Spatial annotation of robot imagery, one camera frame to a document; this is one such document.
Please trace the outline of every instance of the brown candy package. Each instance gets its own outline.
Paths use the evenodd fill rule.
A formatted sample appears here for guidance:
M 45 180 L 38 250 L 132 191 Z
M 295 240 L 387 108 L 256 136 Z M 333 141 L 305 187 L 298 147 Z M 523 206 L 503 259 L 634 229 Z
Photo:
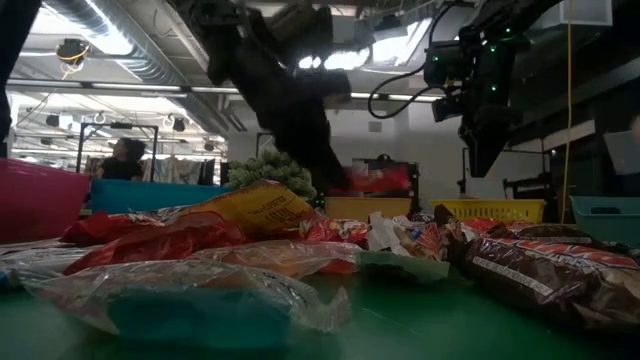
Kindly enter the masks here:
M 464 267 L 517 307 L 587 329 L 639 329 L 640 267 L 629 257 L 571 244 L 479 239 Z

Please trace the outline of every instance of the blue bin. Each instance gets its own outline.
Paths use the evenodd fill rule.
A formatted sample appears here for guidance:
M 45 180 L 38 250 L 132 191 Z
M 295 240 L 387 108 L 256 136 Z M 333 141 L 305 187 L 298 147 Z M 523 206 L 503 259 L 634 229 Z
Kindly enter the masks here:
M 578 228 L 609 242 L 640 246 L 640 198 L 571 196 Z
M 95 214 L 126 214 L 171 206 L 193 205 L 229 192 L 225 187 L 125 180 L 94 180 L 91 210 Z

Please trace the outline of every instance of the green table surface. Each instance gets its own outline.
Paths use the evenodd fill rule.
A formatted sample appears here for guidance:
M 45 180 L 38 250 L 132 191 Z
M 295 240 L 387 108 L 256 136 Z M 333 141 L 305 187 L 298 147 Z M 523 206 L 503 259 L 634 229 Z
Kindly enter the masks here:
M 26 292 L 0 294 L 0 359 L 613 359 L 624 347 L 551 326 L 453 276 L 429 286 L 363 276 L 310 277 L 327 298 L 344 286 L 352 321 L 336 334 L 295 336 L 282 349 L 134 344 L 95 330 Z

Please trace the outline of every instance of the yellow snack bag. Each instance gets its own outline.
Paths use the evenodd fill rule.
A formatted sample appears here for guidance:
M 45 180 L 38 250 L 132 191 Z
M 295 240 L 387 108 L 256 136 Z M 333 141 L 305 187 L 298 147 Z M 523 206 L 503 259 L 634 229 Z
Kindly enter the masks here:
M 304 200 L 286 186 L 269 180 L 189 206 L 180 215 L 207 211 L 237 224 L 247 236 L 297 227 L 300 221 L 315 216 L 315 210 Z

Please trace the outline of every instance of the clear plastic bag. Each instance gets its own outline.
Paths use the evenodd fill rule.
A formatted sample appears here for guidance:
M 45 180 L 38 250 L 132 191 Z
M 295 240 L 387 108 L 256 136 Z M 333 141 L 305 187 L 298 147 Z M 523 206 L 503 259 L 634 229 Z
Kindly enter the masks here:
M 50 242 L 49 244 L 49 246 L 57 245 L 55 242 Z M 62 272 L 67 266 L 85 256 L 93 248 L 49 247 L 20 250 L 16 247 L 18 251 L 0 255 L 0 290 L 20 286 L 20 281 L 15 274 L 16 269 L 35 266 L 45 270 Z
M 274 240 L 201 250 L 191 258 L 253 266 L 299 279 L 318 271 L 352 273 L 356 270 L 356 254 L 361 251 L 358 245 L 350 243 Z
M 351 306 L 324 304 L 310 286 L 272 271 L 210 260 L 108 265 L 71 276 L 21 269 L 24 287 L 123 338 L 249 348 L 282 345 L 292 327 L 332 331 Z

